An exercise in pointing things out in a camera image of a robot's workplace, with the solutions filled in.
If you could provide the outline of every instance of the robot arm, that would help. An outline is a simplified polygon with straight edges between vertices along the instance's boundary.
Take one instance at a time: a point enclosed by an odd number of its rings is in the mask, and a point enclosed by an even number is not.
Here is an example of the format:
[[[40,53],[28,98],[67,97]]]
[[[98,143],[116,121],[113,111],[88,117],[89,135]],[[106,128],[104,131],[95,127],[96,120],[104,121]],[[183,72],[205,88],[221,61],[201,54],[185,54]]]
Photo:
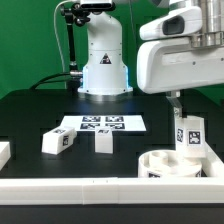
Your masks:
[[[140,36],[150,41],[138,52],[140,89],[156,93],[224,83],[222,4],[173,0],[167,16],[141,27]]]
[[[167,7],[170,9],[177,6],[177,0],[156,1],[157,6]],[[180,7],[170,10],[167,16],[150,22],[140,29],[140,36],[143,40],[154,40],[167,37],[186,36],[199,31],[202,27],[201,8],[194,5]]]

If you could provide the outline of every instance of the paper sheet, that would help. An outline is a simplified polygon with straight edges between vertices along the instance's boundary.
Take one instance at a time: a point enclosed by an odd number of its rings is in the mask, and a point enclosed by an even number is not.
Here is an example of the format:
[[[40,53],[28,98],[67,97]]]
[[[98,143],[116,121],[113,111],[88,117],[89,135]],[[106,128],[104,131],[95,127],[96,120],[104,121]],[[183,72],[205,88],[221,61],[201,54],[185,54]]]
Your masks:
[[[96,126],[110,126],[113,131],[146,131],[141,115],[64,116],[61,126],[76,131],[95,131]]]

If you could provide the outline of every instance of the green backdrop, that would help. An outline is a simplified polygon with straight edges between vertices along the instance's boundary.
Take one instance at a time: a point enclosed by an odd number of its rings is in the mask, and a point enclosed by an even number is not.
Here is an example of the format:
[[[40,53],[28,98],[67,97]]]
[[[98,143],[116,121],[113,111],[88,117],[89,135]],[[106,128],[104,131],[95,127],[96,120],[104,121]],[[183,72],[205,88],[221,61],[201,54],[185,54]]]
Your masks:
[[[60,0],[10,0],[0,3],[0,98],[18,89],[28,89],[46,76],[62,71],[61,60],[54,35],[53,14]],[[119,5],[110,14],[123,26],[123,61],[129,67],[130,85],[136,87],[136,55],[142,41],[139,38],[141,25],[167,13],[158,9],[148,0],[133,3],[134,29],[137,46],[133,37],[130,9]],[[66,56],[68,68],[67,31],[63,17],[58,13],[57,27]],[[87,62],[86,28],[75,27],[77,62],[82,68]],[[64,88],[63,83],[48,84],[40,88]],[[223,87],[200,88],[205,95],[219,103],[224,97]]]

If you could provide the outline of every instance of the white block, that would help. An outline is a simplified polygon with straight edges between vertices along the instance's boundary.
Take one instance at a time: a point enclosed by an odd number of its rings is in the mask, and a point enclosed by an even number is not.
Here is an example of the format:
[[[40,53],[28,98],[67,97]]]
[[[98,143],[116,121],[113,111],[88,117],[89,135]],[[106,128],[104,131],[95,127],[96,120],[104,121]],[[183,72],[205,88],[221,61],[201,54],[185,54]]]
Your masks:
[[[74,128],[59,126],[43,135],[42,152],[57,155],[71,146],[76,136]]]
[[[0,142],[0,170],[11,157],[9,142]]]
[[[113,153],[113,135],[110,127],[95,127],[95,152]]]
[[[201,117],[175,117],[176,150],[183,157],[205,158],[207,147],[204,129],[204,119]]]

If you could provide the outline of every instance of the white casing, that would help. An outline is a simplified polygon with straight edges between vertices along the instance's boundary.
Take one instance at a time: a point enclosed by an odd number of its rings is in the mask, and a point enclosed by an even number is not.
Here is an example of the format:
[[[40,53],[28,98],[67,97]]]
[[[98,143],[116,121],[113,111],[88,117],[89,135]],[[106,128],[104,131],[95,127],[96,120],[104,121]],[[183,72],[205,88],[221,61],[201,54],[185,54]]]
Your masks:
[[[11,157],[10,143],[9,142],[0,142],[0,170],[8,162],[10,157]]]
[[[111,127],[95,127],[95,152],[113,154]]]
[[[122,27],[106,13],[90,15],[88,23],[89,60],[83,68],[83,87],[93,95],[118,95],[132,91],[128,69],[122,61]],[[109,63],[103,61],[108,56]]]
[[[175,116],[175,145],[176,151],[185,158],[205,158],[204,118]]]
[[[165,163],[161,154],[167,157]],[[202,164],[199,159],[183,159],[174,150],[152,150],[142,154],[138,160],[138,177],[140,178],[200,177],[201,169]]]
[[[137,57],[138,86],[158,93],[223,83],[223,55],[223,46],[192,49],[188,37],[146,42]]]
[[[175,35],[165,35],[163,33],[163,24],[166,20],[180,16],[184,19],[184,32]],[[140,36],[142,40],[154,40],[167,37],[186,36],[199,31],[202,27],[202,12],[201,8],[191,6],[170,11],[167,16],[156,19],[150,23],[143,25],[140,28]]]
[[[42,152],[59,154],[73,144],[77,132],[72,127],[59,126],[43,135]]]
[[[91,4],[91,5],[98,5],[98,4],[111,4],[112,0],[80,0],[80,5],[83,4]]]

